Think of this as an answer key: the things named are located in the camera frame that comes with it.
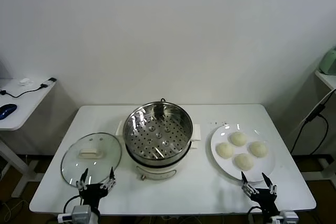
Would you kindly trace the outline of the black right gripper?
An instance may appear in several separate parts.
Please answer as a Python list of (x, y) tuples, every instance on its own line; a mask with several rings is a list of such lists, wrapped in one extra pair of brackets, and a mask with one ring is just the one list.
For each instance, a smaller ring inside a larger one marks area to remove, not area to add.
[(262, 176), (268, 186), (268, 189), (257, 188), (256, 193), (255, 189), (249, 184), (243, 172), (243, 185), (241, 188), (248, 197), (251, 197), (252, 201), (259, 204), (263, 215), (278, 215), (279, 210), (275, 204), (275, 200), (277, 198), (277, 185), (273, 184), (265, 173), (262, 173)]

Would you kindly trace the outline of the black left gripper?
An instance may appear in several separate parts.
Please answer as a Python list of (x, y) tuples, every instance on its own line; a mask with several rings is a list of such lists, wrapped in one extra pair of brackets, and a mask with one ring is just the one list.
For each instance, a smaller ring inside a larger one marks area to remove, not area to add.
[(76, 187), (79, 190), (79, 195), (83, 199), (83, 204), (90, 206), (91, 212), (97, 217), (94, 223), (101, 222), (101, 214), (99, 211), (100, 199), (104, 198), (108, 194), (108, 189), (112, 189), (116, 184), (116, 178), (114, 169), (111, 167), (108, 180), (104, 184), (90, 184), (86, 185), (85, 181), (88, 175), (88, 168), (80, 176), (80, 179), (76, 181)]

